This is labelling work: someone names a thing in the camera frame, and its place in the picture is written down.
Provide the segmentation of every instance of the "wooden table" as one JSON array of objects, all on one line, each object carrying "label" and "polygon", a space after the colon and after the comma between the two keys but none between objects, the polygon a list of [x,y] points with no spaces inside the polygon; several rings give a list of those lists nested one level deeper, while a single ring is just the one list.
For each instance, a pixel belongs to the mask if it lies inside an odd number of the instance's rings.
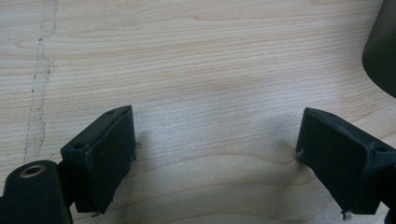
[{"label": "wooden table", "polygon": [[396,147],[396,100],[361,65],[381,4],[3,1],[0,188],[132,105],[137,161],[106,213],[73,208],[75,223],[343,223],[294,147],[307,106]]}]

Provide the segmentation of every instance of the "black plastic part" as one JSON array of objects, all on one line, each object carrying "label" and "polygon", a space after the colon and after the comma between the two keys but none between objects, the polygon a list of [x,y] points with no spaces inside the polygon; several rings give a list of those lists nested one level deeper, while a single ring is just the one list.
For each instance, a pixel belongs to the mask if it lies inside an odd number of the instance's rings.
[{"label": "black plastic part", "polygon": [[62,149],[65,182],[72,185],[79,212],[104,213],[131,168],[134,154],[131,106],[110,110]]},{"label": "black plastic part", "polygon": [[385,224],[395,224],[396,223],[396,213],[393,210],[389,210],[387,216],[385,217]]},{"label": "black plastic part", "polygon": [[73,223],[55,162],[31,162],[7,177],[0,223]]},{"label": "black plastic part", "polygon": [[69,206],[104,213],[134,155],[131,106],[110,110],[62,148],[64,158],[13,171],[0,198],[0,223],[73,223]]},{"label": "black plastic part", "polygon": [[297,143],[344,212],[373,215],[382,201],[396,209],[396,150],[337,116],[306,108]]},{"label": "black plastic part", "polygon": [[362,56],[370,79],[396,97],[396,0],[385,0]]}]

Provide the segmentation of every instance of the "crack in wood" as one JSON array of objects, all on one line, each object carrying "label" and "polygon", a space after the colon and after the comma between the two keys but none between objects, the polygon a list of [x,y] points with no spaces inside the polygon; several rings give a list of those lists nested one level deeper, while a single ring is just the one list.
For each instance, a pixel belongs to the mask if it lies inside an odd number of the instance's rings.
[{"label": "crack in wood", "polygon": [[35,59],[35,75],[32,88],[29,122],[27,125],[26,147],[23,163],[36,161],[45,138],[45,121],[43,105],[47,86],[50,81],[51,61],[46,58],[44,39],[56,30],[56,13],[58,0],[44,0],[41,18],[40,38]]}]

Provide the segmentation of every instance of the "round hole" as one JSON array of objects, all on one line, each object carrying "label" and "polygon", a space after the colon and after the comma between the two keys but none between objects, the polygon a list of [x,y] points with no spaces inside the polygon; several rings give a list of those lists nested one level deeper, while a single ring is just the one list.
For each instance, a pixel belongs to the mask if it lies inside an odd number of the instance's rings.
[{"label": "round hole", "polygon": [[29,166],[28,168],[24,169],[21,174],[20,177],[22,178],[29,178],[35,175],[39,175],[41,174],[44,170],[46,169],[45,165],[32,165]]},{"label": "round hole", "polygon": [[79,143],[75,145],[75,149],[83,148],[85,147],[85,144]]},{"label": "round hole", "polygon": [[386,152],[387,151],[387,149],[384,148],[384,147],[377,147],[376,150],[382,151],[382,152]]}]

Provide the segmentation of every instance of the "black bracket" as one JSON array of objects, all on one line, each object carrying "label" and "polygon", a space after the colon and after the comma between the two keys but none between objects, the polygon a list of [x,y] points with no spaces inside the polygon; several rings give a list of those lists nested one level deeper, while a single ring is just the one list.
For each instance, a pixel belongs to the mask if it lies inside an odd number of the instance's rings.
[{"label": "black bracket", "polygon": [[104,213],[135,160],[130,105],[107,111],[62,149],[63,161],[14,170],[0,201],[0,223],[73,223],[69,207]]},{"label": "black bracket", "polygon": [[309,166],[343,214],[373,215],[380,202],[396,211],[396,150],[334,114],[306,108],[297,159]]}]

